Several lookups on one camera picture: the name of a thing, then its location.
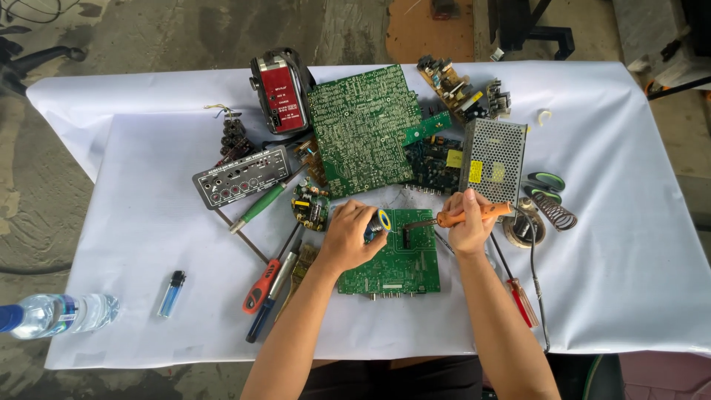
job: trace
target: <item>hand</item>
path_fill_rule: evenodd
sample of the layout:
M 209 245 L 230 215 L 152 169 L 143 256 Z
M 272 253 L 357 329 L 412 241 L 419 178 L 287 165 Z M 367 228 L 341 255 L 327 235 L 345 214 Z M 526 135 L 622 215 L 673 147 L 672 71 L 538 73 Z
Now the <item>hand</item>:
M 380 231 L 365 244 L 365 227 L 377 210 L 357 200 L 348 200 L 336 207 L 314 264 L 319 263 L 322 268 L 340 275 L 373 258 L 387 243 L 387 231 Z
M 472 188 L 468 188 L 464 193 L 456 192 L 444 202 L 443 212 L 452 216 L 458 216 L 462 212 L 466 214 L 465 222 L 449 229 L 449 245 L 457 256 L 483 253 L 484 242 L 496 222 L 495 217 L 481 219 L 479 207 L 484 204 L 491 202 Z

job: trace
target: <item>plastic bottle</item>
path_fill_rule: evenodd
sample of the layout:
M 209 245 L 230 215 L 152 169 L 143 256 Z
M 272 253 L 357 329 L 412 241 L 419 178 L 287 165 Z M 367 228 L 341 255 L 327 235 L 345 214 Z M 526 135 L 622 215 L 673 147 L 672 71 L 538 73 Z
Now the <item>plastic bottle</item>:
M 0 306 L 0 332 L 37 339 L 97 330 L 116 319 L 119 301 L 109 295 L 32 295 Z

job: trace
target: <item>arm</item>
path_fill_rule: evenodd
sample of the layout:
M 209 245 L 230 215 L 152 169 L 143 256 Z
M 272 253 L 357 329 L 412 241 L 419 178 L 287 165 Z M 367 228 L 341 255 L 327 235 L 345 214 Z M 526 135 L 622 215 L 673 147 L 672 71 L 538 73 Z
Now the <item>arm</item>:
M 540 344 L 489 264 L 483 244 L 495 219 L 481 220 L 489 204 L 473 189 L 453 195 L 443 211 L 466 220 L 449 231 L 461 272 L 481 366 L 500 399 L 560 399 Z
M 343 271 L 370 260 L 387 243 L 363 232 L 377 207 L 355 200 L 336 207 L 321 251 L 257 355 L 241 399 L 297 399 L 309 377 L 316 339 L 333 285 Z

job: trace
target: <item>white tablecloth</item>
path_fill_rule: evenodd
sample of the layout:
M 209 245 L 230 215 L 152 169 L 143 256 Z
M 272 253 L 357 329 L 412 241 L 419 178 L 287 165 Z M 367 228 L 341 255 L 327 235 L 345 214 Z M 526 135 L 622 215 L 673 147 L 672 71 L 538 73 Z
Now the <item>white tablecloth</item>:
M 319 82 L 377 65 L 315 67 Z M 655 349 L 709 352 L 711 270 L 704 257 L 642 92 L 619 63 L 456 64 L 475 85 L 498 77 L 511 92 L 510 120 L 532 130 L 524 172 L 567 182 L 564 205 L 579 223 L 550 225 L 537 247 L 552 352 Z M 434 92 L 414 65 L 405 77 L 420 100 Z M 67 293 L 119 298 L 116 322 L 55 337 L 51 369 L 158 367 L 254 359 L 244 340 L 254 316 L 240 310 L 264 265 L 205 209 L 193 174 L 218 158 L 222 121 L 203 105 L 243 112 L 248 135 L 268 139 L 248 70 L 47 78 L 28 90 L 33 105 L 96 182 Z M 540 110 L 552 118 L 540 127 Z M 462 136 L 461 128 L 449 130 Z M 444 198 L 395 185 L 361 194 L 378 206 L 433 208 Z M 237 216 L 256 196 L 223 208 Z M 267 256 L 291 231 L 290 196 L 243 230 Z M 528 251 L 501 237 L 514 274 L 532 294 Z M 306 232 L 319 244 L 322 233 Z M 375 302 L 339 295 L 328 305 L 316 358 L 389 359 L 475 352 L 459 273 L 438 242 L 442 292 Z M 156 316 L 167 279 L 187 281 L 173 317 Z M 542 341 L 542 332 L 535 329 Z M 266 337 L 262 333 L 260 341 Z

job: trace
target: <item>perforated metal cover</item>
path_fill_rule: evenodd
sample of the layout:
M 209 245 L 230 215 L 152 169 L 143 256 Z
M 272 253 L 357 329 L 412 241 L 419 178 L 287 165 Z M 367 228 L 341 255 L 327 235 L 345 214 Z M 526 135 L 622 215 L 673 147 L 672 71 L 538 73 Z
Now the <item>perforated metal cover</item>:
M 471 187 L 492 203 L 518 204 L 527 128 L 481 118 L 467 123 L 459 191 Z

